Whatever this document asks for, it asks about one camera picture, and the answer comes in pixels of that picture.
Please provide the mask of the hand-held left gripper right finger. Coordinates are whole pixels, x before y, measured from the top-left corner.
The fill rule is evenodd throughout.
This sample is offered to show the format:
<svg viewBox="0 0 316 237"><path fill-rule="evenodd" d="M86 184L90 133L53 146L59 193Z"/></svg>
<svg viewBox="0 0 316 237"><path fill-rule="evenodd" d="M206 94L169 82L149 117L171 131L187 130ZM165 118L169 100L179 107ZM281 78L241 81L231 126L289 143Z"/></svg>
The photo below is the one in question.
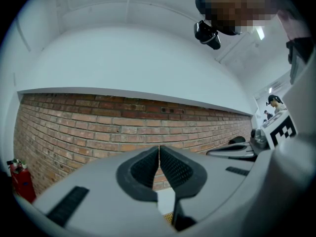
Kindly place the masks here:
<svg viewBox="0 0 316 237"><path fill-rule="evenodd" d="M189 228L215 212L250 173L251 161L219 158L161 146L160 168L175 192L172 225Z"/></svg>

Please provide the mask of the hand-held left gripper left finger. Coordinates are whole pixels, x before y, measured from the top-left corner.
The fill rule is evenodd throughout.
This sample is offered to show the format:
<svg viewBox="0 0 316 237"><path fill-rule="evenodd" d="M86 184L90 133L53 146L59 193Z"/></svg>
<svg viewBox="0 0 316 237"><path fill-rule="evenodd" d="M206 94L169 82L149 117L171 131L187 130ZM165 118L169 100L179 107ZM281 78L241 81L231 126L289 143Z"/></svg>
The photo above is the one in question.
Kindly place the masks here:
<svg viewBox="0 0 316 237"><path fill-rule="evenodd" d="M94 160L33 203L54 237L170 237L176 230L158 210L153 181L157 146Z"/></svg>

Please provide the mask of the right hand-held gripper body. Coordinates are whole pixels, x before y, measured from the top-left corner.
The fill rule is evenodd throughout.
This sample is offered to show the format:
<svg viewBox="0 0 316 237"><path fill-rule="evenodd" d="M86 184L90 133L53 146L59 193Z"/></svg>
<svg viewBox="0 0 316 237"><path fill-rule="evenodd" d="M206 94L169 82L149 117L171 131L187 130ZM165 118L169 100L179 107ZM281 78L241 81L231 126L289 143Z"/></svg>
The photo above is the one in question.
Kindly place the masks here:
<svg viewBox="0 0 316 237"><path fill-rule="evenodd" d="M288 110L280 111L260 128L253 129L250 135L250 145L259 155L265 150L274 150L286 139L296 135L296 127Z"/></svg>

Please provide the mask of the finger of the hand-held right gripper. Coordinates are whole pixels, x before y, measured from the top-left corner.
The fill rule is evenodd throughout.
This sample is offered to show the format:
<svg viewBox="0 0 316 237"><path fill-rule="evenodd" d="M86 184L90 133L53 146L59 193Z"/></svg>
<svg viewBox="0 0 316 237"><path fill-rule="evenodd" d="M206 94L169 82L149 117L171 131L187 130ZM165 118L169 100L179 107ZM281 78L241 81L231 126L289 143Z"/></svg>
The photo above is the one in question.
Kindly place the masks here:
<svg viewBox="0 0 316 237"><path fill-rule="evenodd" d="M228 157L228 159L234 159L234 160L243 160L243 161L256 161L257 156L256 155L244 155L241 157Z"/></svg>
<svg viewBox="0 0 316 237"><path fill-rule="evenodd" d="M249 143L236 143L207 151L213 157L253 157L254 151Z"/></svg>

